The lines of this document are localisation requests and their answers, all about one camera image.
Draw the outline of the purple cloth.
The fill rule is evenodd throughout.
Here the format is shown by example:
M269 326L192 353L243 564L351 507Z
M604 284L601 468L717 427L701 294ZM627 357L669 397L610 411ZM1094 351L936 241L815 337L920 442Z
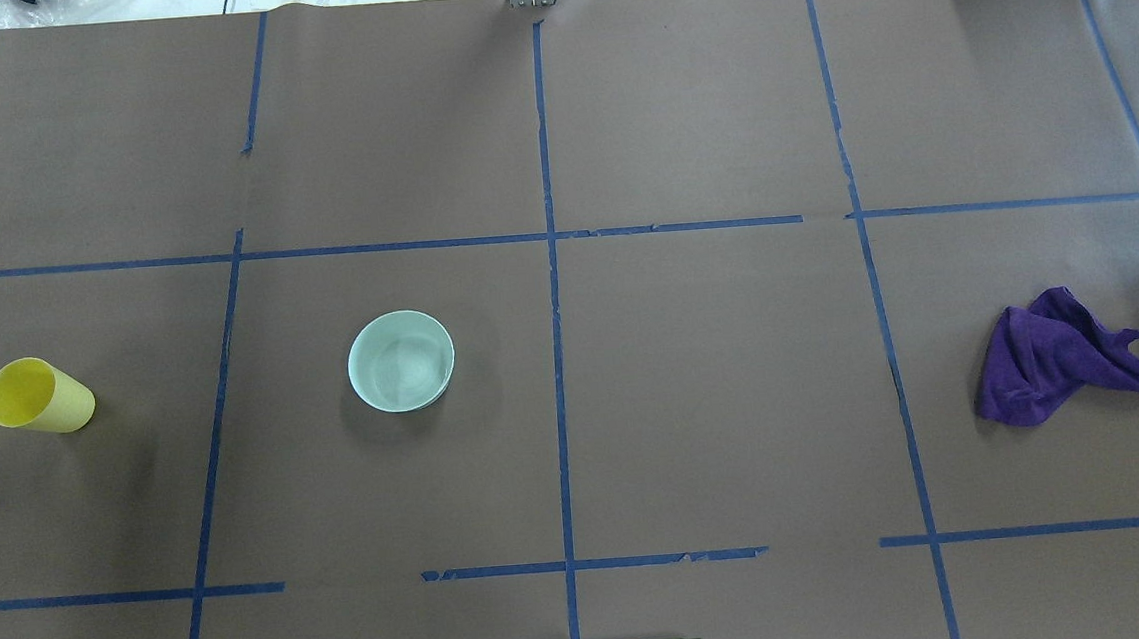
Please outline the purple cloth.
M1011 427L1041 425L1084 386L1139 393L1139 330L1111 331L1065 286L995 318L975 413Z

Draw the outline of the yellow plastic cup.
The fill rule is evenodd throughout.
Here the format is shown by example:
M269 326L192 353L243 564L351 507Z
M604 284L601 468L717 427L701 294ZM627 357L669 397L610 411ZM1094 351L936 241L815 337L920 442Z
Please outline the yellow plastic cup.
M96 408L87 385L46 360L26 357L0 369L0 427L68 434L82 431Z

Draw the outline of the light green bowl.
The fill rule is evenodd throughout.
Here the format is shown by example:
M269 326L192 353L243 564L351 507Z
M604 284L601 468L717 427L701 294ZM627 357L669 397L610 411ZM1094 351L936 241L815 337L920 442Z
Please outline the light green bowl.
M450 386L454 341L444 323L421 311L390 312L363 326L347 354L349 385L385 413L433 405Z

